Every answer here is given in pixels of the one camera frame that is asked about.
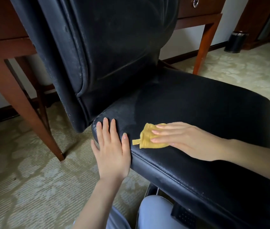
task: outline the seat cushion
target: seat cushion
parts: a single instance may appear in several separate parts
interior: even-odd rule
[[[270,148],[270,101],[252,91],[162,68],[93,122],[115,118],[120,137],[146,123],[183,121],[222,138]],[[225,161],[206,162],[171,146],[131,145],[131,168],[218,228],[270,228],[270,180]]]

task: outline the metal ring pull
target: metal ring pull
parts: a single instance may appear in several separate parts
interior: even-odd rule
[[[194,7],[194,8],[198,7],[198,0],[194,0],[194,1],[193,1],[193,7]]]

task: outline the trash can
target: trash can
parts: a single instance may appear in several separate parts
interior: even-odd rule
[[[248,33],[243,31],[232,32],[224,51],[229,53],[240,53]]]

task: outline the person's left arm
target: person's left arm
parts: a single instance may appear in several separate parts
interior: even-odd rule
[[[110,133],[108,128],[107,118],[103,120],[103,127],[100,122],[97,123],[96,130],[100,150],[91,140],[100,180],[80,212],[73,229],[105,228],[114,198],[122,181],[129,174],[131,153],[128,136],[124,133],[120,142],[114,119],[110,124]]]

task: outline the black leather chair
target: black leather chair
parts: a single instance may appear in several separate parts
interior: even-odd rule
[[[117,120],[137,139],[145,123],[183,121],[270,148],[270,101],[244,88],[157,67],[178,0],[11,0],[72,126]],[[270,180],[173,148],[131,146],[131,168],[218,228],[270,228]]]

